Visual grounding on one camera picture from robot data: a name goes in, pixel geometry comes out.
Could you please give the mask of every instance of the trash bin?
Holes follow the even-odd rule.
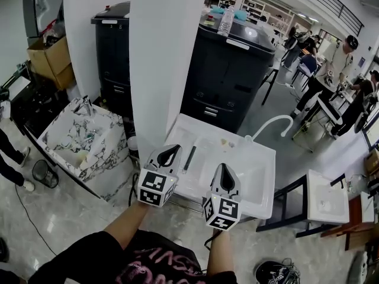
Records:
[[[33,178],[41,182],[48,188],[55,188],[58,185],[58,175],[47,164],[45,160],[39,160],[33,167]]]

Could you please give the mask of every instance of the metal railing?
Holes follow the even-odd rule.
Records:
[[[359,36],[363,23],[340,0],[316,0],[335,14],[355,34]]]

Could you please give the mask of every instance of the black t-shirt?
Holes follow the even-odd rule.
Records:
[[[361,87],[361,89],[359,90],[359,92],[357,93],[354,101],[353,101],[353,104],[357,104],[357,105],[360,105],[363,109],[363,98],[369,94],[371,94],[372,92],[374,92],[374,89],[372,89],[372,83],[370,80],[367,80],[367,79],[364,79],[361,83],[359,83],[359,86]]]
[[[304,41],[304,48],[313,54],[313,49],[316,48],[316,42],[311,37],[309,37],[306,41]]]
[[[43,265],[29,284],[237,284],[233,272],[208,277],[193,251],[156,233],[138,231],[123,251],[110,234],[91,234]]]

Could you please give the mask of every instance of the black helmet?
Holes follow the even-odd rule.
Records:
[[[356,50],[356,49],[358,48],[358,45],[359,45],[359,43],[358,43],[358,39],[355,38],[353,35],[349,35],[349,36],[346,38],[346,42],[348,43],[348,45],[349,45],[352,49]]]
[[[299,284],[300,273],[291,263],[284,265],[275,261],[266,261],[256,267],[255,278],[259,284]]]

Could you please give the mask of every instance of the water bottle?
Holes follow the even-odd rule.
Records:
[[[235,12],[233,7],[229,7],[221,20],[219,31],[217,32],[219,35],[222,36],[229,36],[230,29],[232,28],[233,19],[235,17]]]

